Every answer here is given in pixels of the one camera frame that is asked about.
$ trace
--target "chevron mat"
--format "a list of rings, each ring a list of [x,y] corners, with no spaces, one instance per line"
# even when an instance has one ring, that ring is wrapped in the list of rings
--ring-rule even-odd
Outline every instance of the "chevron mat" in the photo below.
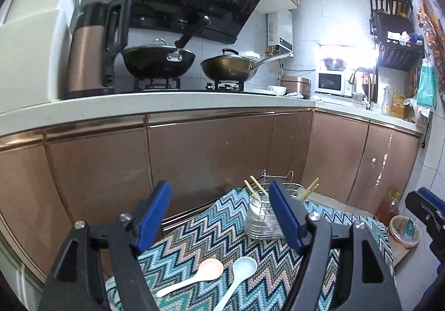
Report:
[[[233,282],[232,265],[241,256],[251,256],[258,263],[257,272],[244,281],[227,303],[230,311],[281,310],[301,257],[284,239],[253,240],[244,233],[249,195],[235,188],[220,198],[212,208],[169,233],[139,257],[139,263],[152,294],[193,276],[199,264],[207,258],[217,258],[224,272],[215,281],[195,283],[154,299],[161,311],[212,311]],[[363,220],[370,229],[382,254],[392,269],[392,254],[385,226],[370,217],[352,215],[308,202],[309,212],[317,211],[328,221],[352,224]],[[339,252],[331,250],[322,294],[317,310],[328,310],[331,303]],[[106,282],[108,299],[123,310],[114,277]]]

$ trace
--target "faucet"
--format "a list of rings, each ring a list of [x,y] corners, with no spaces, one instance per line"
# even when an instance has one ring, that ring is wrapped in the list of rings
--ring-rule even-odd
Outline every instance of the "faucet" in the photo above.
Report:
[[[355,82],[355,73],[357,72],[357,70],[360,70],[361,72],[366,73],[366,75],[368,76],[368,98],[367,100],[365,100],[366,103],[366,109],[370,110],[371,109],[371,75],[369,75],[369,71],[366,68],[357,68],[354,70],[354,72],[351,75],[351,78],[348,80],[348,83],[351,85],[354,85]]]

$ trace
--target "chopsticks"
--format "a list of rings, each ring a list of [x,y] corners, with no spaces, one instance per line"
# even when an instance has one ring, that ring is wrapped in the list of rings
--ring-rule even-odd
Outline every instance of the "chopsticks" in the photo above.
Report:
[[[269,194],[266,192],[266,190],[261,186],[261,184],[258,183],[258,181],[256,180],[256,178],[254,176],[251,176],[251,180],[254,181],[254,183],[256,184],[256,186],[261,190],[261,192],[264,193],[265,196],[268,196]]]
[[[315,189],[320,185],[318,182],[320,181],[320,179],[317,177],[315,178],[315,180],[311,183],[310,186],[308,186],[308,188],[306,188],[306,190],[304,191],[304,193],[298,198],[301,201],[304,201],[307,197],[309,197],[309,195],[315,191]]]
[[[257,195],[255,193],[255,191],[253,190],[253,188],[251,187],[251,185],[249,184],[248,181],[246,181],[244,179],[244,184],[246,185],[246,187],[248,188],[248,190],[250,191],[250,193],[252,194],[252,197],[255,198],[257,201],[261,201],[261,198],[259,197],[259,195]]]

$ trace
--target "dish soap bottle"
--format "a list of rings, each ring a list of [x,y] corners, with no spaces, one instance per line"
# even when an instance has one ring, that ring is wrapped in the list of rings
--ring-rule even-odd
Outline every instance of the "dish soap bottle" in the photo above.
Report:
[[[401,199],[402,195],[399,192],[391,190],[389,192],[389,198],[384,199],[379,205],[375,217],[385,226],[389,227],[389,222],[392,217],[399,214],[398,206]]]
[[[396,118],[405,118],[405,106],[403,105],[403,102],[405,101],[406,97],[404,94],[395,94],[394,98],[392,100],[392,116],[395,116]]]
[[[385,86],[382,102],[382,114],[392,116],[392,99],[394,92],[389,86]]]

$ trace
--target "bronze cabinet door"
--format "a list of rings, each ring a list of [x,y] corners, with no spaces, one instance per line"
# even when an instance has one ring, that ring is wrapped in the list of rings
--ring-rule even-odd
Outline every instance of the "bronze cabinet door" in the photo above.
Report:
[[[166,180],[166,217],[217,199],[268,166],[274,115],[149,126],[153,182]]]
[[[390,190],[403,194],[418,147],[419,139],[415,136],[370,125],[348,204],[375,214]]]
[[[14,237],[48,274],[71,229],[43,145],[0,152],[0,212]]]
[[[302,185],[320,178],[317,193],[346,203],[366,142],[368,123],[314,113]]]
[[[293,182],[301,182],[308,154],[312,114],[312,111],[304,111],[275,115],[268,174],[286,176],[292,170]]]
[[[144,128],[50,142],[48,151],[74,221],[111,222],[150,196]]]

